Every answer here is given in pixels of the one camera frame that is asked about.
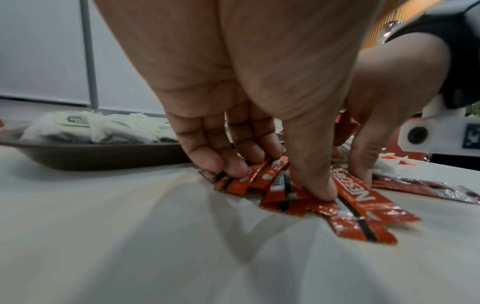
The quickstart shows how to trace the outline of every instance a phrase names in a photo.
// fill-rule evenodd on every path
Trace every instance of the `white table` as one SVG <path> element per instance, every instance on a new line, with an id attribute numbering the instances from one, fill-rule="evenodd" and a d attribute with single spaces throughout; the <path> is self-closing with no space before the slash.
<path id="1" fill-rule="evenodd" d="M 404 176 L 480 191 L 480 172 Z M 480 206 L 384 191 L 397 246 L 217 193 L 188 167 L 60 172 L 0 148 L 1 303 L 479 303 Z"/>

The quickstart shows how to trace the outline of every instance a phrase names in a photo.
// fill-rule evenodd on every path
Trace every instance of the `tray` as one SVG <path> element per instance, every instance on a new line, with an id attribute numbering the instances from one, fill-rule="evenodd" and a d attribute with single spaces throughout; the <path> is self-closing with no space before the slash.
<path id="1" fill-rule="evenodd" d="M 13 147 L 48 168 L 99 171 L 190 163 L 180 144 L 74 145 L 21 142 L 25 127 L 0 131 L 0 145 Z"/>

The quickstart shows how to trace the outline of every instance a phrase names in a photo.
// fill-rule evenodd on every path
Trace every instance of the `black round hole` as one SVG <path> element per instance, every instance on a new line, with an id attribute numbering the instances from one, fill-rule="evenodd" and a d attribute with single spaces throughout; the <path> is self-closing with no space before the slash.
<path id="1" fill-rule="evenodd" d="M 414 145 L 424 142 L 429 136 L 429 131 L 425 127 L 414 127 L 408 133 L 408 141 Z"/>

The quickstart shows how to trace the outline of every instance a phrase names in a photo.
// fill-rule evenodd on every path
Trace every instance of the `wooden slat wall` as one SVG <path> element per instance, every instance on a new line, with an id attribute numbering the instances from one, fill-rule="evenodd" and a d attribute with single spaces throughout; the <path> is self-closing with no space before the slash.
<path id="1" fill-rule="evenodd" d="M 394 10 L 393 12 L 384 15 L 373 24 L 363 42 L 362 49 L 371 48 L 377 44 L 377 37 L 380 30 L 387 22 L 397 19 L 406 20 L 440 1 L 441 0 L 410 0 L 400 6 L 397 11 Z"/>

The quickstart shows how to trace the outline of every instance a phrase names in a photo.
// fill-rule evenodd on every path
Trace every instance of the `green plant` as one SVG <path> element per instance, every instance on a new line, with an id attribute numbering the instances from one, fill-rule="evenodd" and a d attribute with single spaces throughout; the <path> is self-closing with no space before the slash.
<path id="1" fill-rule="evenodd" d="M 474 105 L 468 106 L 466 108 L 466 115 L 475 115 L 480 117 L 480 103 L 476 103 Z"/>

